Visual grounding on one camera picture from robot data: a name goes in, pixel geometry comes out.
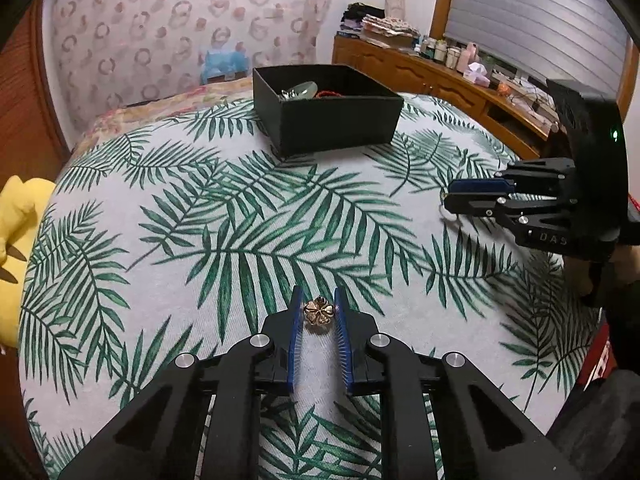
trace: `person's hand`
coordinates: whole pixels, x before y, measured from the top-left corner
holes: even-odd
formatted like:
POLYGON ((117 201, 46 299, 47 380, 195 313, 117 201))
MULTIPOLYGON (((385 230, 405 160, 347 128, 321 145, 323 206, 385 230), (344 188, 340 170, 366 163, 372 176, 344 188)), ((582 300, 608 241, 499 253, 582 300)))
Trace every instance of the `person's hand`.
MULTIPOLYGON (((593 290, 589 277, 590 262, 563 256, 564 277, 567 285, 578 296, 584 297, 593 290)), ((620 245, 616 247, 609 259, 614 266, 616 281, 629 284, 640 280, 640 246, 620 245)))

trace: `bedspread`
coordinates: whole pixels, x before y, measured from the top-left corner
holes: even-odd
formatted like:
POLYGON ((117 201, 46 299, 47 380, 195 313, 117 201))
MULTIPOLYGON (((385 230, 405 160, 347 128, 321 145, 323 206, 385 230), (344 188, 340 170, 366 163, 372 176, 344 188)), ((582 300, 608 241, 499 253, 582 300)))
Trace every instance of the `bedspread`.
MULTIPOLYGON (((282 160, 234 95, 95 142, 57 182, 22 300, 25 410, 50 477, 163 365, 258 332, 296 283, 308 298, 344 285, 417 352, 466 354, 546 431, 594 313, 557 255, 441 208, 451 179, 515 159, 453 106, 409 95, 391 145, 282 160)), ((335 333, 305 332, 298 390, 262 400, 260 476, 379 478, 379 409, 344 395, 335 333)))

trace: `stack of fabric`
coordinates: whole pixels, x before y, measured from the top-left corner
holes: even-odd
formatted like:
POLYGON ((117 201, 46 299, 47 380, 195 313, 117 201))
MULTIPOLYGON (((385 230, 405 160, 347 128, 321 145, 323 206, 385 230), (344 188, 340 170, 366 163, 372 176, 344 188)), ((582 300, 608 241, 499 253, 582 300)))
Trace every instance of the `stack of fabric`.
POLYGON ((359 38, 360 32, 362 31, 362 20, 367 15, 384 18, 385 11, 359 2, 349 4, 349 7, 347 7, 347 10, 345 10, 342 15, 338 35, 345 36, 346 38, 359 38))
POLYGON ((411 48, 420 37, 420 32, 398 18, 367 15, 362 20, 362 36, 396 48, 411 48))

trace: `stuffed animal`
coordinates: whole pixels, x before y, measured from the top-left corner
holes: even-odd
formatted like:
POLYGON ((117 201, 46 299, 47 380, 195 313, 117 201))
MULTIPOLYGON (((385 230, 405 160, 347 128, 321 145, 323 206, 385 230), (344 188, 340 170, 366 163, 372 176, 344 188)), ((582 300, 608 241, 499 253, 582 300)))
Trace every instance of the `stuffed animal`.
POLYGON ((12 176, 0 192, 0 346, 17 347, 27 261, 55 184, 12 176))

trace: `open box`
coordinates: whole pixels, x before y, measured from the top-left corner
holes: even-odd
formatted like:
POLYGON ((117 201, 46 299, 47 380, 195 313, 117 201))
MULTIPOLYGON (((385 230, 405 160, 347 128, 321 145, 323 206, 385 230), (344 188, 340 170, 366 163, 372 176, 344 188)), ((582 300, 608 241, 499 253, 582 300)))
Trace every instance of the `open box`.
POLYGON ((404 100, 346 65, 254 68, 254 108, 281 156, 391 142, 404 100), (285 101, 281 93, 314 81, 341 97, 285 101))

